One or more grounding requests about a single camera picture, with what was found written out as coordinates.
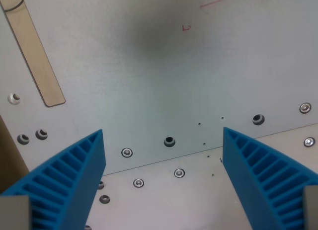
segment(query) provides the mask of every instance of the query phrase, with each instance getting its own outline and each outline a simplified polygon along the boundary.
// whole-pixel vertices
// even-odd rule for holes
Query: red pen mark
[[[210,3],[207,3],[207,4],[201,5],[200,8],[203,8],[203,7],[209,6],[209,5],[213,5],[213,4],[215,4],[215,3],[219,3],[219,2],[222,2],[222,1],[224,1],[224,0],[215,0],[215,1],[213,1],[213,2],[210,2]]]
[[[210,2],[210,3],[206,3],[204,5],[201,5],[200,8],[203,8],[203,7],[206,7],[206,6],[209,6],[209,5],[213,5],[215,3],[219,3],[219,2],[222,2],[222,1],[225,1],[225,0],[215,0],[213,2]]]
[[[190,30],[190,28],[191,28],[191,25],[188,25],[188,28],[184,28],[184,25],[182,26],[182,31],[185,31],[185,30]]]

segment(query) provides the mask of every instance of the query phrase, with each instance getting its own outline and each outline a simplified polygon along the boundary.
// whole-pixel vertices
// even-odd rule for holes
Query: screw hole
[[[18,101],[18,100],[20,100],[19,95],[15,94],[15,93],[13,94],[13,96],[12,96],[12,97],[14,98],[14,100],[17,100],[17,101]]]
[[[105,186],[105,184],[103,183],[103,181],[101,181],[98,185],[98,189],[103,189]]]
[[[167,138],[165,139],[165,141],[166,141],[166,142],[173,142],[173,138],[172,138],[172,137],[167,137]]]
[[[253,120],[254,120],[254,121],[258,121],[259,119],[260,119],[260,115],[259,115],[259,114],[255,115],[255,116],[253,117]]]
[[[175,145],[175,139],[173,137],[167,137],[163,143],[166,147],[173,147]]]
[[[265,121],[265,117],[261,114],[257,114],[253,117],[253,124],[259,126],[261,124],[263,124]]]
[[[26,135],[22,134],[17,137],[17,141],[22,145],[26,145],[30,140]]]
[[[11,103],[13,105],[17,105],[20,103],[20,97],[16,93],[10,93],[8,96],[8,101],[9,101],[9,103]]]
[[[102,203],[102,204],[108,204],[110,202],[110,198],[107,196],[107,195],[102,195],[100,198],[99,198],[99,201]]]
[[[45,140],[45,139],[47,139],[48,138],[48,133],[46,132],[46,131],[44,131],[44,130],[37,130],[36,132],[35,132],[35,136],[36,136],[36,138],[37,139],[39,139],[39,140]]]

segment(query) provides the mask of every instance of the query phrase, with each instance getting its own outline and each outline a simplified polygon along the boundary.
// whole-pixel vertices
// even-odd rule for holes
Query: blue plastic gripper
[[[254,230],[302,230],[303,190],[318,175],[246,135],[224,127],[223,165]]]
[[[106,166],[99,130],[50,158],[2,195],[28,195],[33,230],[83,230]]]

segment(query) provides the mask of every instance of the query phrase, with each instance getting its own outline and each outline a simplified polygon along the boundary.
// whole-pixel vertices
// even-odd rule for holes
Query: white panel
[[[80,136],[104,131],[105,174],[219,147],[223,126],[318,122],[318,0],[212,1],[25,0]]]
[[[317,133],[315,124],[258,140],[317,172],[318,144],[303,145]],[[221,157],[217,148],[103,176],[87,224],[93,230],[250,230]],[[174,177],[177,168],[185,170],[183,178]],[[136,178],[144,180],[142,188],[133,186]],[[101,195],[110,203],[100,203]]]

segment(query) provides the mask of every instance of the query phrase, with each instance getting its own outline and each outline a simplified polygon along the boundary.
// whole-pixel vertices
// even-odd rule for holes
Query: countersunk screw
[[[133,155],[133,151],[131,149],[129,149],[129,148],[124,148],[121,151],[121,155],[123,157],[125,157],[125,158],[129,158],[129,157],[131,157]]]
[[[182,178],[185,175],[185,172],[183,169],[176,169],[174,171],[174,176],[177,178]]]
[[[304,140],[305,147],[312,147],[315,144],[315,139],[313,137],[308,137]]]
[[[134,186],[136,188],[141,188],[141,187],[143,187],[144,184],[145,183],[144,183],[144,181],[142,179],[135,179],[134,180]]]
[[[308,102],[305,102],[300,106],[299,111],[303,114],[306,114],[306,113],[309,113],[311,108],[312,108],[311,104]]]

